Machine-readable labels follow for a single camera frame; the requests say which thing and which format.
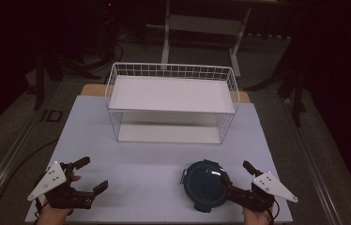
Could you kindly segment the pale blue table mat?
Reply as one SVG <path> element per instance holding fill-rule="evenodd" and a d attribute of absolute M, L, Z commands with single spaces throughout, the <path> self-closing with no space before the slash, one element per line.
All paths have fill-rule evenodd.
<path fill-rule="evenodd" d="M 243 168 L 249 161 L 262 172 L 275 173 L 254 105 L 239 105 L 222 144 L 171 144 L 116 140 L 103 97 L 79 96 L 55 147 L 52 159 L 73 162 L 90 158 L 78 174 L 79 190 L 102 181 L 109 187 L 91 209 L 68 217 L 76 224 L 237 224 L 239 205 L 226 202 L 208 213 L 194 209 L 181 185 L 182 173 L 192 163 L 219 163 L 239 188 L 249 188 L 252 176 Z"/>

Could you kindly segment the white metal stand frame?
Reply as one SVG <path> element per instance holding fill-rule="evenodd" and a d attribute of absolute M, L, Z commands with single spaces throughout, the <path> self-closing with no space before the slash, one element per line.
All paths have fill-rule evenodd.
<path fill-rule="evenodd" d="M 161 54 L 161 62 L 163 64 L 168 63 L 171 30 L 235 36 L 236 43 L 233 48 L 229 49 L 229 57 L 235 76 L 240 77 L 241 73 L 237 60 L 237 52 L 240 42 L 244 36 L 251 11 L 252 9 L 247 7 L 244 10 L 241 21 L 177 15 L 171 13 L 171 0 L 166 0 L 164 43 Z"/>

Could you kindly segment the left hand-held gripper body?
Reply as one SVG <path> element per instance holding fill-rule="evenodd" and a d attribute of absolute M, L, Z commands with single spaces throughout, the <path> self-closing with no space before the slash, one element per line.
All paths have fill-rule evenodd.
<path fill-rule="evenodd" d="M 53 208 L 90 209 L 95 195 L 93 192 L 78 191 L 71 186 L 75 170 L 72 163 L 55 161 L 39 178 L 27 200 L 32 202 L 44 195 Z"/>

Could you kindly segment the dark blue round lidded container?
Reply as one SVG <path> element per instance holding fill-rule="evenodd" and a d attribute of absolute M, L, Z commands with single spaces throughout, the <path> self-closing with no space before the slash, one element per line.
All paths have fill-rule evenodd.
<path fill-rule="evenodd" d="M 221 180 L 223 176 L 228 178 L 220 164 L 207 159 L 194 162 L 183 171 L 180 183 L 195 210 L 210 213 L 227 201 L 227 187 Z"/>

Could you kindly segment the black tripod stand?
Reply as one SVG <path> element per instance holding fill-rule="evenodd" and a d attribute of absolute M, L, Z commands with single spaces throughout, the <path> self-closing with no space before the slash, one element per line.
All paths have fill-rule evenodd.
<path fill-rule="evenodd" d="M 289 98 L 294 94 L 292 106 L 292 119 L 298 128 L 300 124 L 300 110 L 302 108 L 302 93 L 304 84 L 304 73 L 289 71 L 283 74 L 283 82 L 278 90 L 280 98 Z"/>

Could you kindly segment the person's left hand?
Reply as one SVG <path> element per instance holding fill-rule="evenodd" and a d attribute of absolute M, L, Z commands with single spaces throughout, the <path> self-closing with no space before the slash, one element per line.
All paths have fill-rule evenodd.
<path fill-rule="evenodd" d="M 72 212 L 72 208 L 53 208 L 47 201 L 45 201 L 39 213 L 36 225 L 64 225 L 67 216 Z"/>

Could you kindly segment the metal floor rail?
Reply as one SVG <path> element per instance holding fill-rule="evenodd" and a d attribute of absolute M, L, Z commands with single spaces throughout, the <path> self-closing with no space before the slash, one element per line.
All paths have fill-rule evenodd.
<path fill-rule="evenodd" d="M 307 144 L 306 139 L 303 136 L 303 132 L 297 126 L 296 122 L 292 117 L 292 102 L 288 98 L 281 98 L 280 103 L 286 114 L 289 124 L 294 130 L 295 136 L 297 137 L 297 140 L 298 140 L 298 144 L 301 147 L 302 155 L 306 163 L 308 174 L 311 177 L 311 180 L 313 182 L 313 187 L 315 189 L 319 202 L 321 203 L 321 207 L 326 215 L 328 224 L 343 225 L 343 220 L 341 219 L 335 207 L 334 201 L 331 199 L 330 193 L 328 191 L 328 187 L 325 184 L 323 176 L 321 175 L 314 161 L 313 155 L 311 153 L 311 149 Z"/>
<path fill-rule="evenodd" d="M 9 149 L 6 151 L 4 157 L 0 162 L 0 191 L 3 189 L 3 185 L 6 183 L 11 172 L 15 159 L 19 155 L 22 147 L 24 146 L 31 130 L 35 126 L 35 123 L 44 114 L 44 109 L 39 108 L 38 110 L 33 110 L 31 115 L 28 117 L 26 123 L 22 126 L 21 131 L 16 136 L 14 142 L 10 145 Z"/>

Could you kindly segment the black equipment stand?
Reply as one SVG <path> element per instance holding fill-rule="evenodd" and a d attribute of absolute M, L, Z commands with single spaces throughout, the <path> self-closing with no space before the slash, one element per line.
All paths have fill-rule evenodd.
<path fill-rule="evenodd" d="M 116 11 L 114 0 L 100 0 L 102 2 L 102 34 L 104 59 L 110 60 L 114 55 L 114 45 L 116 40 Z"/>

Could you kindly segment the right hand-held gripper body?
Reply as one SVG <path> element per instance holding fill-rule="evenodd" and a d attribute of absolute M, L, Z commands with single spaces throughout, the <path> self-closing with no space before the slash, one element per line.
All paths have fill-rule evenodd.
<path fill-rule="evenodd" d="M 297 203 L 298 197 L 270 172 L 256 172 L 249 190 L 227 185 L 227 199 L 253 212 L 269 210 L 275 198 L 280 197 L 289 202 Z"/>

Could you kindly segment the person's right hand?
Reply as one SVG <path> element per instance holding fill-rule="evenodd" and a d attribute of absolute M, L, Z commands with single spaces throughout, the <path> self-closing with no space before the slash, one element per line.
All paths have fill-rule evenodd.
<path fill-rule="evenodd" d="M 265 212 L 253 212 L 252 210 L 243 208 L 244 225 L 270 225 L 272 209 Z"/>

